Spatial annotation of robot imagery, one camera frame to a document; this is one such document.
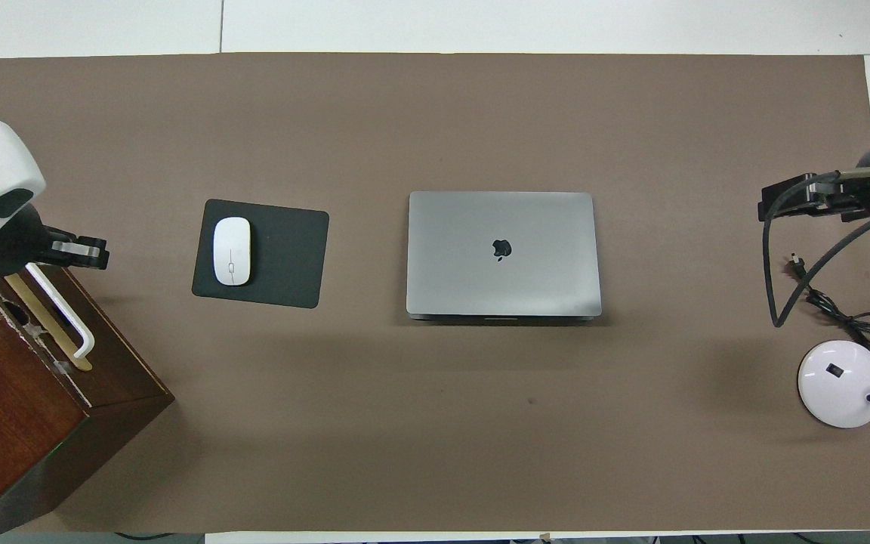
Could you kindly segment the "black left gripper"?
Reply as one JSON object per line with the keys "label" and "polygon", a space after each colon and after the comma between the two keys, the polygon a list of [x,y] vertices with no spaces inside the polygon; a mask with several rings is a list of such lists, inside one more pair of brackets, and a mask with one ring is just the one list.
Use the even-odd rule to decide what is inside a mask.
{"label": "black left gripper", "polygon": [[41,252],[41,263],[59,267],[83,267],[106,270],[110,254],[106,239],[73,235],[69,232],[45,227],[46,246]]}

